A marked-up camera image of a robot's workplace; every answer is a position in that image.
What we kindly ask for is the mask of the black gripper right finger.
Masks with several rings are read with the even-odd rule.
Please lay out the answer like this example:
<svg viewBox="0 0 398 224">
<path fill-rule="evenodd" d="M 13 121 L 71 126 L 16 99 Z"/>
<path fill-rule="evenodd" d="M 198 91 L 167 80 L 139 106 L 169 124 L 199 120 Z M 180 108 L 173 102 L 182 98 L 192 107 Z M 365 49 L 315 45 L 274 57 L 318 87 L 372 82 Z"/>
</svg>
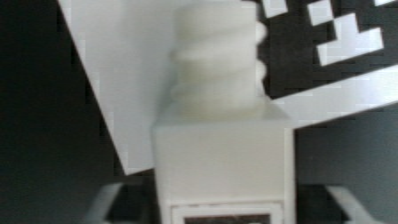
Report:
<svg viewBox="0 0 398 224">
<path fill-rule="evenodd" d="M 381 224 L 381 221 L 374 218 L 350 190 L 343 186 L 333 185 L 327 185 L 326 189 L 349 216 L 345 224 Z"/>
</svg>

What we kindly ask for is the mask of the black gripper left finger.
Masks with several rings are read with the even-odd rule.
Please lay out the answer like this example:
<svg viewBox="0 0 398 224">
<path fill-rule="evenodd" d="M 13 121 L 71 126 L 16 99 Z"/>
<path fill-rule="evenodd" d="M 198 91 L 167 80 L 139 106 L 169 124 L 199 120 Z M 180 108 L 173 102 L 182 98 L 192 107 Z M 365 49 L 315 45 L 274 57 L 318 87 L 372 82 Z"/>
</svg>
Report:
<svg viewBox="0 0 398 224">
<path fill-rule="evenodd" d="M 96 194 L 80 224 L 112 224 L 107 219 L 123 184 L 107 184 Z"/>
</svg>

